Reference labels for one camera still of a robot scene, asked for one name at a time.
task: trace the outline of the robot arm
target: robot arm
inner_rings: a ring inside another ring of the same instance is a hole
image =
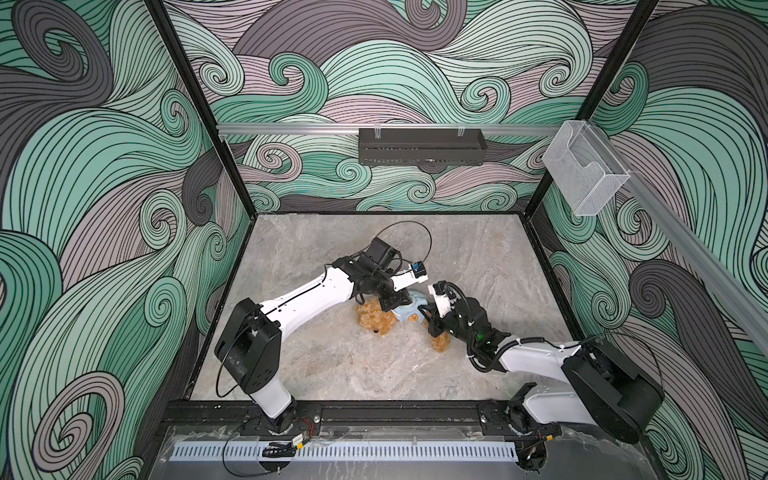
[[[396,260],[400,264],[390,268]],[[377,296],[383,311],[408,304],[407,287],[426,281],[427,275],[421,262],[405,269],[402,263],[402,254],[377,237],[364,252],[326,265],[322,276],[286,295],[259,305],[251,299],[236,305],[214,352],[264,411],[272,431],[287,430],[296,402],[277,375],[282,338],[325,309],[363,294]],[[599,425],[635,443],[664,398],[661,387],[610,343],[512,338],[494,328],[477,299],[453,283],[437,282],[429,292],[435,302],[419,307],[429,333],[448,332],[465,342],[467,357],[479,372],[523,371],[561,380],[554,388],[526,384],[510,401],[510,425],[521,434],[572,422]]]
[[[479,372],[532,372],[562,381],[555,387],[525,384],[510,401],[510,425],[521,434],[553,422],[581,423],[637,443],[664,400],[659,384],[610,343],[512,339],[493,328],[479,302],[456,285],[437,282],[429,292],[435,303],[422,310],[429,333],[447,331],[464,341]]]
[[[400,265],[389,268],[397,256]],[[214,353],[261,407],[274,432],[287,429],[295,404],[277,375],[282,340],[325,309],[363,294],[377,296],[384,311],[407,304],[406,287],[428,277],[421,262],[401,266],[402,254],[377,237],[364,252],[325,265],[323,275],[292,292],[259,305],[245,299],[235,306]]]

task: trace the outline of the teddy bear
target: teddy bear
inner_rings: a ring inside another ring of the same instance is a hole
[[[386,335],[399,321],[403,323],[421,323],[424,327],[429,324],[424,319],[424,314],[419,310],[419,306],[426,305],[426,297],[419,292],[410,292],[411,303],[401,305],[397,308],[383,312],[379,299],[371,296],[363,305],[357,306],[357,323],[368,330],[379,335]],[[443,353],[448,349],[451,342],[451,336],[447,332],[441,333],[436,338],[432,338],[432,349]]]

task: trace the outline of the black metal strip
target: black metal strip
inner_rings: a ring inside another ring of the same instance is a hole
[[[221,318],[221,311],[223,310],[224,304],[227,301],[227,297],[229,296],[230,288],[232,288],[232,283],[235,280],[237,271],[240,269],[240,261],[243,259],[243,255],[245,254],[246,248],[248,248],[248,241],[250,240],[250,235],[253,232],[253,226],[255,224],[256,224],[256,218],[251,217],[248,220],[248,228],[245,232],[245,236],[243,237],[243,242],[240,244],[240,249],[237,251],[237,257],[235,258],[235,261],[232,265],[232,270],[230,271],[230,275],[227,277],[227,283],[224,285],[224,291],[221,293],[219,304],[216,305],[216,312],[214,314],[213,319],[210,321],[210,326],[208,327],[208,333],[205,336],[205,340],[203,341],[203,347],[200,349],[200,352],[197,354],[197,361],[194,364],[192,375],[190,376],[189,383],[187,384],[187,388],[184,390],[185,400],[190,399],[190,397],[192,396],[192,392],[194,391],[195,383],[197,383],[197,376],[200,375],[200,371],[203,368],[203,362],[205,361],[205,356],[208,352],[208,349],[210,348],[210,343],[214,339],[214,333],[216,332],[216,325],[219,324],[219,320]]]
[[[197,81],[197,77],[192,70],[192,64],[189,62],[189,58],[187,58],[187,53],[184,51],[184,47],[181,46],[181,40],[170,21],[170,16],[165,9],[163,1],[144,0],[144,3],[147,5],[152,20],[154,20],[157,31],[163,38],[163,43],[170,54],[170,58],[176,65],[176,69],[179,72],[181,81],[184,83],[184,87],[186,87],[187,92],[189,92],[192,105],[194,105],[197,113],[200,115],[200,119],[203,121],[203,126],[208,132],[216,152],[219,154],[221,163],[227,170],[230,180],[232,180],[232,185],[235,187],[237,196],[240,197],[240,201],[243,202],[248,217],[255,220],[257,217],[256,208],[253,206],[253,202],[250,199],[243,178],[237,172],[237,163],[235,163],[235,159],[232,157],[230,149],[225,145],[221,138],[219,138],[219,131],[216,128],[216,118],[214,117],[214,113],[210,109],[208,101],[205,99],[203,89],[200,87],[200,83]]]
[[[581,104],[575,120],[589,120],[592,118],[592,115],[598,109],[598,105],[603,100],[603,96],[608,92],[608,88],[611,87],[614,78],[619,74],[629,54],[632,52],[637,38],[640,37],[640,33],[643,31],[658,2],[659,0],[640,0],[637,3],[637,6],[632,11],[632,15],[627,20],[627,24],[624,26],[624,30],[621,31],[621,35],[617,38],[614,49],[608,55],[608,60],[606,60],[605,65],[600,70],[598,78],[592,84],[592,88],[589,89],[584,103]],[[525,206],[526,218],[533,217],[551,185],[552,176],[549,172],[545,172],[528,205]]]
[[[439,210],[398,210],[398,211],[365,211],[355,212],[349,210],[320,210],[311,212],[300,212],[291,210],[278,210],[274,212],[261,212],[262,214],[269,215],[522,215],[522,210],[502,210],[493,212],[475,212],[475,211],[449,211],[443,212]]]
[[[549,263],[546,252],[544,252],[544,247],[538,239],[536,229],[533,227],[530,220],[522,218],[522,223],[523,228],[525,228],[525,233],[528,235],[528,241],[531,242],[536,258],[538,258],[538,262],[541,264],[541,269],[544,271],[544,277],[547,279],[550,290],[552,290],[554,301],[557,302],[560,313],[563,314],[563,320],[565,320],[565,325],[568,327],[568,332],[571,333],[574,340],[583,340],[586,338],[584,336],[584,331],[581,329],[578,320],[576,320],[576,315],[574,315],[574,311],[571,308],[571,304],[568,302],[568,298],[565,296],[565,292],[563,292],[562,287],[560,287],[560,282],[554,274],[552,265]]]
[[[216,149],[219,159],[221,160],[224,169],[227,171],[227,175],[229,176],[230,181],[232,182],[232,185],[237,192],[237,196],[240,198],[240,202],[243,204],[243,207],[245,208],[249,218],[248,230],[246,231],[243,242],[240,245],[240,250],[237,253],[237,258],[235,259],[232,270],[230,271],[230,275],[227,277],[227,283],[224,287],[224,292],[222,293],[219,304],[216,307],[216,313],[214,314],[214,318],[212,319],[210,328],[208,329],[208,334],[206,335],[203,342],[203,349],[197,356],[197,361],[195,362],[195,367],[192,372],[192,376],[190,377],[190,382],[184,392],[184,398],[189,399],[192,395],[194,384],[197,381],[197,376],[200,374],[200,369],[203,368],[205,354],[208,350],[208,347],[210,346],[214,332],[216,331],[216,325],[219,322],[221,311],[223,309],[224,303],[227,300],[227,294],[232,287],[232,282],[234,281],[235,275],[237,274],[240,261],[243,258],[243,253],[245,252],[245,249],[248,245],[248,239],[250,238],[250,234],[253,231],[253,225],[255,224],[258,215],[256,208],[253,206],[253,202],[250,199],[250,195],[248,194],[245,183],[243,182],[243,178],[237,171],[237,163],[232,156],[232,151],[219,137],[214,113],[210,109],[210,105],[208,105],[208,102],[205,99],[203,89],[200,87],[200,83],[197,81],[197,77],[192,70],[192,66],[189,62],[189,59],[187,58],[187,54],[184,52],[184,48],[181,45],[181,40],[179,39],[176,30],[174,30],[174,26],[171,23],[170,16],[165,9],[165,5],[163,4],[162,0],[144,0],[144,3],[146,4],[147,10],[149,10],[152,20],[157,27],[157,31],[163,38],[163,43],[168,50],[170,58],[176,65],[176,69],[178,70],[179,76],[184,83],[184,87],[187,89],[187,92],[190,95],[192,105],[200,115],[200,119],[203,122],[203,126],[205,127],[208,136],[210,137],[210,141]]]

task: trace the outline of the aluminum rail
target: aluminum rail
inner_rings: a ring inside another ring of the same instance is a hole
[[[532,124],[319,124],[309,122],[271,122],[218,124],[220,135],[357,135],[361,128],[453,128],[464,131],[479,128],[485,136],[554,137],[560,125]]]

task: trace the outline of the black metal frame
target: black metal frame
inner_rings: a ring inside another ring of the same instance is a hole
[[[541,264],[541,270],[544,272],[547,284],[549,285],[550,290],[552,290],[554,301],[557,303],[560,313],[563,315],[563,320],[565,320],[565,325],[568,327],[568,332],[574,340],[583,340],[586,338],[584,336],[584,331],[581,329],[578,320],[576,320],[576,315],[574,315],[571,304],[568,302],[568,298],[565,296],[565,292],[563,291],[562,286],[560,286],[557,276],[554,274],[554,269],[552,268],[551,263],[549,263],[547,253],[544,251],[541,241],[538,239],[538,234],[533,227],[533,223],[530,220],[526,220],[523,216],[521,216],[521,221],[525,233],[528,235],[528,241],[531,242],[536,258]]]
[[[205,99],[203,89],[200,87],[200,82],[197,81],[197,77],[192,70],[192,64],[189,62],[189,58],[187,57],[187,53],[184,51],[184,47],[182,46],[181,40],[176,33],[176,29],[171,23],[168,11],[165,8],[165,4],[162,2],[162,0],[144,0],[144,3],[147,6],[147,10],[149,10],[150,16],[152,17],[155,26],[157,27],[157,31],[160,34],[160,37],[163,38],[163,43],[168,50],[170,58],[173,60],[174,65],[176,65],[176,69],[178,70],[179,76],[184,83],[184,87],[187,89],[187,92],[190,95],[192,105],[195,107],[195,110],[197,110],[197,114],[200,115],[200,119],[203,122],[203,126],[205,127],[208,136],[210,137],[210,141],[213,144],[214,149],[219,156],[219,160],[221,160],[221,163],[224,166],[224,169],[227,171],[227,175],[229,176],[230,181],[234,186],[235,192],[237,192],[237,196],[240,198],[240,202],[243,204],[243,208],[245,209],[249,220],[248,228],[246,230],[245,236],[243,237],[243,242],[237,252],[237,257],[235,258],[234,265],[232,266],[232,271],[227,278],[224,291],[221,294],[221,298],[219,299],[219,303],[216,307],[214,317],[211,320],[208,334],[206,335],[203,342],[203,348],[200,351],[200,354],[197,356],[197,361],[195,362],[192,376],[190,377],[190,381],[184,391],[184,398],[189,399],[192,395],[194,384],[197,381],[197,376],[200,373],[200,370],[203,368],[203,361],[205,360],[204,353],[208,350],[210,342],[213,339],[214,332],[216,331],[216,325],[219,323],[221,311],[224,308],[227,295],[230,292],[230,288],[232,287],[232,282],[234,281],[235,275],[240,268],[240,261],[243,259],[243,254],[245,253],[245,249],[248,246],[248,240],[250,239],[253,226],[256,223],[256,219],[258,218],[258,213],[256,212],[256,208],[250,199],[250,195],[248,194],[248,189],[246,189],[245,182],[243,182],[243,178],[237,172],[237,162],[235,162],[235,159],[232,157],[231,150],[219,137],[214,113],[210,109],[210,105]]]
[[[249,226],[247,228],[246,235],[243,239],[243,243],[240,246],[240,251],[237,254],[235,264],[230,273],[227,283],[224,288],[223,295],[217,306],[216,313],[210,326],[210,330],[203,344],[203,349],[198,356],[197,363],[194,367],[194,373],[190,380],[189,385],[185,393],[184,400],[171,401],[167,405],[165,415],[157,429],[157,433],[153,439],[154,455],[152,458],[146,458],[144,460],[144,468],[139,478],[146,478],[149,474],[150,467],[154,463],[155,456],[159,450],[161,443],[163,442],[165,432],[167,428],[173,425],[187,426],[193,424],[199,424],[200,422],[209,423],[232,423],[237,424],[244,419],[252,418],[254,415],[254,406],[252,402],[201,402],[201,401],[189,401],[190,395],[194,388],[194,384],[197,380],[197,375],[202,367],[205,352],[210,347],[216,325],[220,319],[221,311],[223,309],[224,302],[229,293],[233,279],[237,274],[240,261],[243,253],[247,247],[248,240],[253,231],[253,226],[257,220],[257,211],[250,199],[250,195],[247,192],[245,183],[237,172],[237,163],[234,160],[229,147],[219,137],[218,130],[216,128],[216,120],[209,104],[205,100],[203,91],[197,80],[194,71],[192,70],[191,63],[189,62],[186,52],[184,51],[180,39],[171,24],[170,16],[164,6],[162,0],[144,0],[149,10],[157,29],[163,38],[163,41],[170,53],[170,56],[176,65],[182,82],[190,94],[190,99],[197,109],[200,118],[203,121],[203,125],[206,132],[209,134],[210,139],[216,149],[219,158],[222,161],[227,174],[234,185],[235,191],[238,197],[243,203],[243,206],[250,219]],[[658,0],[640,0],[637,3],[637,7],[630,16],[624,31],[621,33],[616,45],[614,46],[611,55],[609,56],[604,68],[598,75],[598,79],[592,86],[588,96],[584,100],[581,106],[581,110],[578,112],[577,119],[585,120],[589,119],[597,109],[604,94],[611,86],[615,76],[621,70],[624,62],[631,52],[637,37],[642,31],[645,23],[650,18]],[[541,241],[538,239],[535,228],[531,223],[531,219],[541,204],[548,188],[551,186],[552,178],[549,173],[545,173],[541,182],[539,183],[536,191],[529,200],[524,211],[519,210],[507,210],[503,212],[483,212],[483,214],[519,214],[525,232],[528,235],[528,239],[531,241],[531,245],[534,248],[536,257],[542,266],[547,282],[554,294],[555,301],[558,303],[566,325],[574,339],[583,339],[584,334],[581,331],[581,327],[578,325],[578,321],[573,314],[568,299],[565,296],[562,288],[559,285],[557,277],[546,257]],[[295,212],[275,212],[281,213],[295,213]],[[338,211],[320,211],[320,212],[308,212],[312,214],[358,214],[354,212],[338,212]],[[383,215],[403,215],[403,214],[467,214],[467,212],[365,212],[365,214],[383,214]],[[525,440],[523,437],[514,437],[513,435],[505,435],[508,433],[503,425],[494,425],[494,422],[488,421],[488,418],[493,416],[494,408],[496,411],[503,408],[501,402],[494,401],[381,401],[381,402],[358,402],[358,401],[328,401],[328,402],[312,402],[312,401],[299,401],[298,410],[312,412],[314,409],[322,410],[322,422],[321,425],[336,426],[339,428],[349,428],[354,426],[461,426],[472,427],[481,429],[486,435],[503,435],[509,440]],[[659,458],[650,443],[647,436],[641,439],[641,445],[646,455],[648,456],[650,463],[654,467],[654,471],[659,478],[666,478],[666,472],[661,467]]]

